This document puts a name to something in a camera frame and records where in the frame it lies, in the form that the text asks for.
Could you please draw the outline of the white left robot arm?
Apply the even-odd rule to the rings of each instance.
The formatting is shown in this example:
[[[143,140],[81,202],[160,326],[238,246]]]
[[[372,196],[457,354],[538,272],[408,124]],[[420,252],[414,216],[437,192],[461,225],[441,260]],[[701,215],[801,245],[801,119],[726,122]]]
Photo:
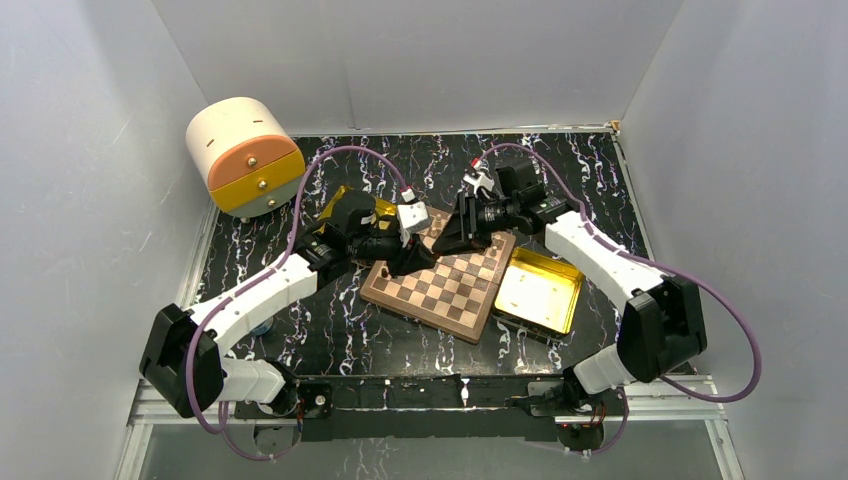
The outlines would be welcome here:
[[[236,360],[227,352],[289,305],[345,275],[355,263],[383,262],[392,276],[434,267],[422,238],[431,225],[412,190],[382,214],[375,197],[347,191],[328,216],[299,233],[290,253],[228,291],[183,310],[156,315],[140,361],[141,375],[183,418],[219,402],[255,402],[275,416],[301,403],[297,376],[273,359]]]

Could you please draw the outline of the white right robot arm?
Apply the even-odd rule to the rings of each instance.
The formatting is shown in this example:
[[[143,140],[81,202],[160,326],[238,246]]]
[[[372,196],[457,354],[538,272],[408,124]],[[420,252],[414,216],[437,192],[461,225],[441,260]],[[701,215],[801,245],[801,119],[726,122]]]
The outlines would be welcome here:
[[[697,285],[626,258],[626,251],[545,190],[533,163],[498,167],[491,178],[474,162],[464,180],[472,193],[456,197],[432,249],[440,256],[482,252],[497,232],[539,235],[553,254],[574,265],[621,315],[618,340],[563,373],[561,396],[577,414],[590,413],[603,392],[650,383],[707,347]]]

